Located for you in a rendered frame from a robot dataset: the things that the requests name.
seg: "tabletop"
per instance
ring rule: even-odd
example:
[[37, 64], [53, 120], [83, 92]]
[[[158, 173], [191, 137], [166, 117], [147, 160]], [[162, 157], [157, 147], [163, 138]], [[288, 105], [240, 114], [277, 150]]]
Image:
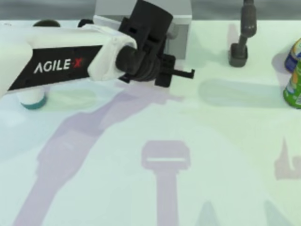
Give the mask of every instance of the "tabletop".
[[169, 89], [78, 81], [48, 104], [0, 100], [0, 226], [297, 226], [300, 112], [282, 91], [297, 21], [259, 21], [243, 68], [238, 21], [194, 21]]

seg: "gray background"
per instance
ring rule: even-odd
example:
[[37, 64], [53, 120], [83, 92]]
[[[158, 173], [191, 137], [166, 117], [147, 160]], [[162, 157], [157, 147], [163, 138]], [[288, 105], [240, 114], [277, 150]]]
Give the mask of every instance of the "gray background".
[[[242, 2], [191, 0], [193, 19], [239, 19]], [[255, 4], [258, 19], [301, 19], [301, 0], [255, 0]], [[94, 9], [95, 0], [0, 0], [0, 19], [92, 18]]]

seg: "black base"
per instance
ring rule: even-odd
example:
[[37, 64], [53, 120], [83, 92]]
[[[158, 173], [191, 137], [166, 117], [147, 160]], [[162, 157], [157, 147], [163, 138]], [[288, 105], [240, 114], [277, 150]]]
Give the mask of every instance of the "black base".
[[237, 54], [237, 43], [232, 43], [230, 51], [229, 51], [229, 64], [232, 67], [243, 67], [248, 60], [248, 48], [246, 46], [244, 54], [238, 55]]

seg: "can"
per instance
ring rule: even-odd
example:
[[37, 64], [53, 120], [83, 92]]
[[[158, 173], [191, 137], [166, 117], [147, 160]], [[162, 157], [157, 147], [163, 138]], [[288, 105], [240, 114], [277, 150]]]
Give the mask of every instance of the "can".
[[283, 91], [283, 97], [290, 106], [301, 109], [301, 60]]
[[295, 42], [285, 59], [286, 70], [293, 73], [299, 60], [301, 60], [301, 39]]

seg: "robotic arm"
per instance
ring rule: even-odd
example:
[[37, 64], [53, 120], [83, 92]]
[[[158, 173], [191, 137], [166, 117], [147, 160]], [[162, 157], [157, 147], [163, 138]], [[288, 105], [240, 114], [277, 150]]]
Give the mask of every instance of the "robotic arm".
[[138, 0], [119, 30], [81, 21], [78, 28], [0, 27], [0, 97], [13, 91], [90, 78], [153, 81], [169, 87], [175, 57], [164, 54], [173, 16]]

